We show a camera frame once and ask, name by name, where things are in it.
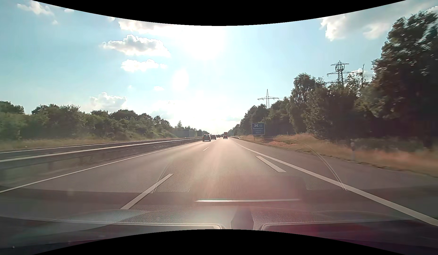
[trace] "guardrail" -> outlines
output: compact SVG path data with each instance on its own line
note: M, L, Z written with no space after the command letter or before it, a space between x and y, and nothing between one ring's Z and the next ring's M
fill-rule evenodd
M44 154L52 154L52 153L81 151L81 150L94 149L94 148L106 148L106 147L128 145L128 144L175 141L175 140L182 140L189 138L191 137L166 138L166 139L156 139L156 140L139 140L139 141L122 141L122 142L101 142L101 143L90 143L90 144L64 145L64 146L46 147L46 148L28 148L28 149L26 148L26 149L5 150L5 151L0 151L0 160L22 157L22 156L36 156L36 155L44 155Z
M54 170L72 169L103 161L111 161L201 140L202 137L156 142L150 140L137 144L0 159L0 183L18 178L29 178L33 175Z

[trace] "windshield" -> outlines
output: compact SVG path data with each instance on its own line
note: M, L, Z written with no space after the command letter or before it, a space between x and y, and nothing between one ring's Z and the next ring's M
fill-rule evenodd
M69 7L0 0L0 247L115 210L438 227L438 1L249 26Z

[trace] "highway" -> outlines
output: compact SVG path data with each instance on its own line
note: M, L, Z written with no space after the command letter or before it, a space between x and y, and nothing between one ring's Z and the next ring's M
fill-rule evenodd
M438 225L438 178L325 160L335 174L309 154L234 138L193 142L0 187L0 216L47 220L107 209L156 211L186 207L193 197L295 200L300 196L291 181L301 177L310 193L297 210L365 211Z

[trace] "treeline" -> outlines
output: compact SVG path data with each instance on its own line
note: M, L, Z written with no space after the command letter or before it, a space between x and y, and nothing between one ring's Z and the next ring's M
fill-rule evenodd
M263 122L266 135L309 132L321 139L416 137L431 148L438 140L438 16L420 12L392 26L381 57L372 62L375 75L365 80L326 84L299 74L289 97L269 109L251 107L229 132L251 134L251 123Z
M171 133L173 129L196 131L189 126L183 127L181 121L172 127L160 116L137 114L132 110L121 109L113 113L95 110L85 113L80 111L79 106L50 104L40 105L31 114L25 114L22 106L0 101L0 141L81 137L113 140L175 137Z

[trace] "vegetation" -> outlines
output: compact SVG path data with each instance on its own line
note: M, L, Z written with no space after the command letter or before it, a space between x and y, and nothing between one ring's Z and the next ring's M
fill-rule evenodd
M310 133L339 142L357 138L418 139L438 143L438 16L420 12L392 26L369 81L349 75L328 85L299 74L290 96L252 106L231 135L249 135L251 123L265 123L266 136Z
M438 177L438 16L420 12L392 26L371 80L328 85L301 73L291 94L251 107L230 135L267 146ZM251 123L265 123L253 137Z
M0 149L175 137L175 128L197 130L132 110L85 113L79 106L50 104L25 114L22 106L0 101Z

